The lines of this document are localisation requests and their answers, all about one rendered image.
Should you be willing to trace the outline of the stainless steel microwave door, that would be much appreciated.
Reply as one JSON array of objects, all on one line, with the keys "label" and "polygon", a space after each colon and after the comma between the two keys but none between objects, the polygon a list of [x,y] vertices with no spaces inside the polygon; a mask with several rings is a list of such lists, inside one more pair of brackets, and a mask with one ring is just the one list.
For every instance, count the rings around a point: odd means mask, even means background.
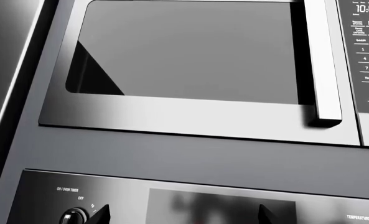
[{"label": "stainless steel microwave door", "polygon": [[336,5],[342,122],[312,125],[304,0],[75,0],[39,123],[360,145]]}]

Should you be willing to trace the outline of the microwave keypad control panel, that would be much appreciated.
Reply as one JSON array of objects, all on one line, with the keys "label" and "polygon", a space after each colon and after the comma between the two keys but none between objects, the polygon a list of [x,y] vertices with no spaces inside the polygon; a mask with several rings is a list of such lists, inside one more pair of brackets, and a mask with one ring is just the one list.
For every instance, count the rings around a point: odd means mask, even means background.
[{"label": "microwave keypad control panel", "polygon": [[369,0],[336,0],[362,146],[369,147]]}]

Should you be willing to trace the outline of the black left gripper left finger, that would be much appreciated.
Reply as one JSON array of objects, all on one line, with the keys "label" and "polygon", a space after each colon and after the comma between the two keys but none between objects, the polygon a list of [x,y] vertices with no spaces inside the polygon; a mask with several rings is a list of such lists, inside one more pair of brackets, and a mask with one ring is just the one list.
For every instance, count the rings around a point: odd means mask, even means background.
[{"label": "black left gripper left finger", "polygon": [[85,224],[110,224],[110,206],[104,205]]}]

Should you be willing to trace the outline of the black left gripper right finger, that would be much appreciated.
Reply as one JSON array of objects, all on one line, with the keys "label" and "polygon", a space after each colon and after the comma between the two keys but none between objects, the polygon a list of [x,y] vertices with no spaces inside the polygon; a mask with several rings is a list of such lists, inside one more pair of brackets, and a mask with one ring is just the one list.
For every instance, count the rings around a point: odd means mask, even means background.
[{"label": "black left gripper right finger", "polygon": [[259,205],[258,221],[259,224],[286,224],[285,217],[279,210],[272,210],[263,204]]}]

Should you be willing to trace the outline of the black oven timer knob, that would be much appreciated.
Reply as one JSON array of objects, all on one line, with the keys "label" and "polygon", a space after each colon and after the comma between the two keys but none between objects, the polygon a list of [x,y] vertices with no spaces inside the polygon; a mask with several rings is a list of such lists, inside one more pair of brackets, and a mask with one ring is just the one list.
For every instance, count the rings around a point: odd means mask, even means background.
[{"label": "black oven timer knob", "polygon": [[58,224],[85,224],[88,214],[84,208],[69,208],[61,216]]}]

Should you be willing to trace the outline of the black oven control panel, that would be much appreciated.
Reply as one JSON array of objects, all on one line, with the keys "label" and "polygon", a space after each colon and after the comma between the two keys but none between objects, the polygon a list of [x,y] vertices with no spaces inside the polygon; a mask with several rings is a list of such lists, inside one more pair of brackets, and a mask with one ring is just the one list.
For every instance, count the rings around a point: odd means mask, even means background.
[{"label": "black oven control panel", "polygon": [[286,224],[369,224],[369,199],[25,169],[6,224],[58,224],[69,208],[110,224],[259,224],[259,205]]}]

